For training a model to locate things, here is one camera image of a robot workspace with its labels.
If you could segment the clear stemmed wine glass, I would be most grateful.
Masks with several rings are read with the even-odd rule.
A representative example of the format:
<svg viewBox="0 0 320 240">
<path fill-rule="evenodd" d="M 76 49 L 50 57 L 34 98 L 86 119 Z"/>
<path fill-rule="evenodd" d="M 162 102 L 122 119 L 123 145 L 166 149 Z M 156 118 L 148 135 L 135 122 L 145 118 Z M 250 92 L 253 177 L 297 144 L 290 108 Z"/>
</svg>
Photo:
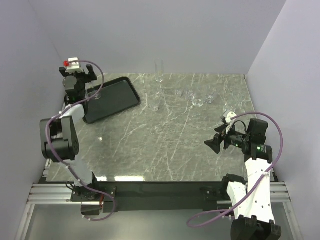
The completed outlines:
<svg viewBox="0 0 320 240">
<path fill-rule="evenodd" d="M 91 81 L 86 84 L 86 97 L 90 98 L 91 100 L 99 100 L 101 98 L 101 94 L 95 89 L 97 84 L 95 81 Z"/>
</svg>

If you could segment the round clear stemless glass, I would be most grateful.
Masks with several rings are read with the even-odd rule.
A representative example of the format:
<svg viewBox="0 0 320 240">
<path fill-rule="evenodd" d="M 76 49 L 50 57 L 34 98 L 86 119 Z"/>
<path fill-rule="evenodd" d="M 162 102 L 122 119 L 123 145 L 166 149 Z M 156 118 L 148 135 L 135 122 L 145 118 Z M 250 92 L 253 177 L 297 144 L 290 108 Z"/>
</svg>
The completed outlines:
<svg viewBox="0 0 320 240">
<path fill-rule="evenodd" d="M 192 104 L 195 107 L 202 107 L 204 105 L 204 98 L 202 94 L 195 93 L 192 98 Z"/>
</svg>

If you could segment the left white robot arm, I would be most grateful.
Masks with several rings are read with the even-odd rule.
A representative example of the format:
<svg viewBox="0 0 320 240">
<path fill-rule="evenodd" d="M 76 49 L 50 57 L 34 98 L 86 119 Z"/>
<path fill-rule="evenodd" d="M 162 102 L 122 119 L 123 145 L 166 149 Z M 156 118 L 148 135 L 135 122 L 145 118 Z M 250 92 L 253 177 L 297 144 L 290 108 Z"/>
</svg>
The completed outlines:
<svg viewBox="0 0 320 240">
<path fill-rule="evenodd" d="M 82 192 L 89 201 L 95 201 L 100 197 L 101 189 L 95 185 L 95 174 L 78 157 L 80 144 L 75 123 L 88 113 L 92 98 L 86 94 L 86 84 L 96 81 L 97 75 L 92 62 L 87 62 L 87 70 L 82 68 L 82 62 L 70 58 L 59 68 L 65 91 L 64 108 L 53 117 L 40 121 L 40 144 L 44 158 L 62 165 L 72 176 L 72 191 Z"/>
</svg>

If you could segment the clear glass near right arm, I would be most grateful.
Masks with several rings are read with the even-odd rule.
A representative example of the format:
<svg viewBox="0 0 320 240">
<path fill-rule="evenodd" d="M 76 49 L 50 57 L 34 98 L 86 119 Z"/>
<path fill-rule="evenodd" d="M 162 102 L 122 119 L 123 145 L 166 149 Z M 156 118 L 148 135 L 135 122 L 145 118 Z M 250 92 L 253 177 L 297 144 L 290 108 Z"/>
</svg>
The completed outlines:
<svg viewBox="0 0 320 240">
<path fill-rule="evenodd" d="M 236 109 L 237 109 L 237 105 L 234 104 L 234 103 L 230 103 L 230 102 L 226 102 L 223 106 L 223 111 L 226 112 L 226 111 L 231 111 L 231 112 L 236 112 Z"/>
</svg>

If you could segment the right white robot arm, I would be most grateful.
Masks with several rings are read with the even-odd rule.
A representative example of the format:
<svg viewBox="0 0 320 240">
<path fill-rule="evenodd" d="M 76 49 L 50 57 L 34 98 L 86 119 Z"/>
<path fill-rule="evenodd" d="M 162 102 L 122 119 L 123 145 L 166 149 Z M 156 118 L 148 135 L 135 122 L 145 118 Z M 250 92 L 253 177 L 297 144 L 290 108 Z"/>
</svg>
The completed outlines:
<svg viewBox="0 0 320 240">
<path fill-rule="evenodd" d="M 221 144 L 241 149 L 244 155 L 247 179 L 227 174 L 222 179 L 220 194 L 231 200 L 234 221 L 230 237 L 233 240 L 278 240 L 282 236 L 281 226 L 275 223 L 271 204 L 272 147 L 266 145 L 268 123 L 252 118 L 245 133 L 236 131 L 235 120 L 224 119 L 223 125 L 215 129 L 216 134 L 204 143 L 215 153 Z"/>
</svg>

